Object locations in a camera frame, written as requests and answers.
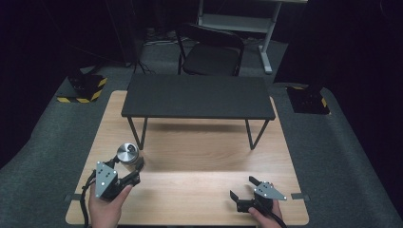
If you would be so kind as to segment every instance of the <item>human hand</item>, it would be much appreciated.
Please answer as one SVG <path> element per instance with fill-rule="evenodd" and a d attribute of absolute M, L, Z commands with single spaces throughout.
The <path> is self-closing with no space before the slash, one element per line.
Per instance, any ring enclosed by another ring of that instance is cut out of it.
<path fill-rule="evenodd" d="M 91 226 L 93 228 L 117 227 L 122 214 L 122 205 L 132 188 L 132 185 L 128 185 L 113 201 L 105 201 L 95 197 L 95 184 L 92 183 L 88 202 Z"/>
<path fill-rule="evenodd" d="M 256 208 L 249 208 L 249 213 L 260 224 L 261 228 L 281 228 L 281 226 L 271 217 L 265 217 Z M 279 210 L 278 200 L 273 199 L 273 214 L 282 219 L 282 213 Z"/>

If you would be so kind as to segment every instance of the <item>black table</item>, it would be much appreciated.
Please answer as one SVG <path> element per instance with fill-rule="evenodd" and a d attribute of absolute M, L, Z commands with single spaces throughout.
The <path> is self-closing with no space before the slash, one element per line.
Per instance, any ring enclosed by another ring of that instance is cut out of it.
<path fill-rule="evenodd" d="M 140 149 L 148 118 L 245 120 L 251 149 L 276 118 L 262 78 L 158 74 L 133 76 L 122 116 L 127 117 Z M 144 118 L 141 139 L 132 118 Z M 255 142 L 248 120 L 265 120 Z"/>

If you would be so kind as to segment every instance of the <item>table leg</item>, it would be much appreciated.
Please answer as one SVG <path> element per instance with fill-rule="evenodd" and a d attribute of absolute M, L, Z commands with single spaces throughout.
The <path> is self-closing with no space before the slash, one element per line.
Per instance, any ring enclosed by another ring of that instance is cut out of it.
<path fill-rule="evenodd" d="M 273 16 L 269 23 L 269 28 L 267 29 L 266 37 L 264 38 L 264 44 L 263 46 L 259 46 L 259 52 L 261 61 L 263 62 L 264 66 L 264 72 L 267 74 L 273 73 L 272 66 L 270 65 L 269 58 L 267 57 L 267 47 L 269 46 L 270 39 L 272 38 L 273 30 L 275 29 L 280 8 L 281 8 L 281 2 L 277 2 L 275 11 L 273 12 Z"/>
<path fill-rule="evenodd" d="M 127 117 L 128 123 L 130 124 L 131 131 L 133 131 L 134 139 L 136 140 L 137 145 L 139 146 L 139 149 L 143 150 L 144 148 L 144 139 L 145 139 L 145 131 L 147 129 L 147 122 L 148 118 L 144 118 L 144 124 L 143 124 L 143 132 L 142 132 L 142 138 L 139 139 L 139 136 L 137 135 L 136 127 L 134 126 L 133 120 L 131 117 Z"/>
<path fill-rule="evenodd" d="M 251 128 L 249 127 L 249 122 L 248 120 L 245 120 L 246 123 L 246 131 L 248 132 L 248 139 L 249 139 L 249 145 L 251 147 L 251 150 L 255 149 L 256 145 L 258 144 L 261 135 L 264 132 L 264 129 L 266 129 L 267 124 L 269 123 L 269 121 L 264 121 L 263 127 L 261 128 L 258 137 L 256 138 L 255 142 L 252 141 L 252 134 L 251 134 Z"/>

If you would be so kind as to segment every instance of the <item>hazard stripe marker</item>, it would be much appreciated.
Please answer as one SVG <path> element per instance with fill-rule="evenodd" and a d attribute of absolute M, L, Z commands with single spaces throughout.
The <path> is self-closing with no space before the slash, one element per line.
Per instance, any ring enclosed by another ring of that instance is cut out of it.
<path fill-rule="evenodd" d="M 60 103 L 81 103 L 88 104 L 92 102 L 96 102 L 98 98 L 101 96 L 102 90 L 106 84 L 107 78 L 102 78 L 101 81 L 96 85 L 95 88 L 92 88 L 94 92 L 90 93 L 87 97 L 80 96 L 56 96 L 56 99 Z"/>

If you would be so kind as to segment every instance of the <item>wooden tabletop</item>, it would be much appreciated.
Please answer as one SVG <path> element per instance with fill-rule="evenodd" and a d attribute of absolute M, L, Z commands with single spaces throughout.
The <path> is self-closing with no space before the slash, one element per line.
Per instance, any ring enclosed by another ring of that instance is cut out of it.
<path fill-rule="evenodd" d="M 125 95 L 126 91 L 115 91 L 110 97 L 76 194 L 81 194 L 97 161 L 109 161 L 121 144 L 134 143 L 130 126 L 121 116 Z M 142 130 L 143 119 L 135 119 L 134 124 Z M 250 124 L 256 136 L 262 121 Z M 255 150 L 249 148 L 242 120 L 156 118 L 148 121 L 146 134 L 141 183 L 125 201 L 120 224 L 255 225 L 249 214 L 237 212 L 229 197 L 230 190 L 242 200 L 253 197 L 249 176 L 272 182 L 287 197 L 280 202 L 286 224 L 308 223 L 304 201 L 291 197 L 300 189 L 279 118 L 268 124 Z M 115 169 L 119 178 L 129 173 L 121 164 Z M 78 200 L 71 202 L 66 221 L 84 223 Z"/>

